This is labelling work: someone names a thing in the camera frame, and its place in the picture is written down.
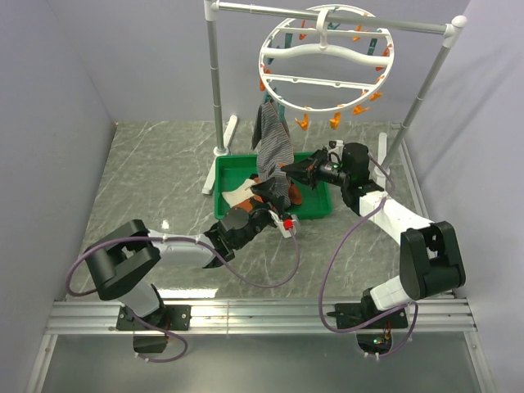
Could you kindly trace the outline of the grey striped boxer underwear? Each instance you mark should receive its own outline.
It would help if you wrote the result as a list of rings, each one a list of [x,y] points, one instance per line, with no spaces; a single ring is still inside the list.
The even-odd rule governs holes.
[[[273,193],[283,198],[285,209],[291,206],[290,180],[282,167],[294,163],[294,152],[286,121],[281,121],[275,102],[260,104],[253,128],[251,149],[257,150],[259,180],[275,179]]]

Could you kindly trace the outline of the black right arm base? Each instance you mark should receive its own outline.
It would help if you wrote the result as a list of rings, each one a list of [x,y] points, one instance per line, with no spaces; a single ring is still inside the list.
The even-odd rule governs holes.
[[[339,329],[354,328],[369,319],[381,314],[381,311],[373,307],[368,312],[364,306],[357,303],[336,303],[334,310],[327,313],[329,318],[333,318]],[[370,323],[365,329],[403,329],[409,325],[405,309],[395,311],[373,323]]]

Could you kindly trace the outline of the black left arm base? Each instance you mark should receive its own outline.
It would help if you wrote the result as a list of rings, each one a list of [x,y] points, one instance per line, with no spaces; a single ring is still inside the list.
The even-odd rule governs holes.
[[[190,327],[191,317],[192,307],[190,305],[164,305],[142,319],[163,330],[184,332]],[[130,332],[149,330],[149,327],[141,324],[125,307],[120,308],[115,328],[117,331]]]

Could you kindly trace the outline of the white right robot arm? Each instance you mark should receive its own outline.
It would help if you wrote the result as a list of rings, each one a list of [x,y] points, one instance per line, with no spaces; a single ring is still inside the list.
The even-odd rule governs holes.
[[[399,245],[398,275],[363,295],[361,318],[373,328],[381,326],[396,306],[459,288],[466,282],[454,227],[417,215],[393,199],[372,179],[369,167],[375,163],[365,145],[350,142],[340,155],[323,148],[282,168],[293,180],[309,187],[319,183],[338,186],[347,207]]]

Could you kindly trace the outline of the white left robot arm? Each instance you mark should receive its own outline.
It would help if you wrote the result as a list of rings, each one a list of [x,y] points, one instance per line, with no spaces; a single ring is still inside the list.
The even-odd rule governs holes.
[[[86,258],[100,300],[118,300],[130,308],[147,329],[165,320],[165,308],[147,274],[161,261],[202,269],[215,269],[235,258],[235,252],[268,226],[289,233],[295,224],[276,195],[273,179],[250,187],[251,197],[230,208],[202,234],[173,236],[146,227],[140,219],[128,223],[91,245],[101,247]]]

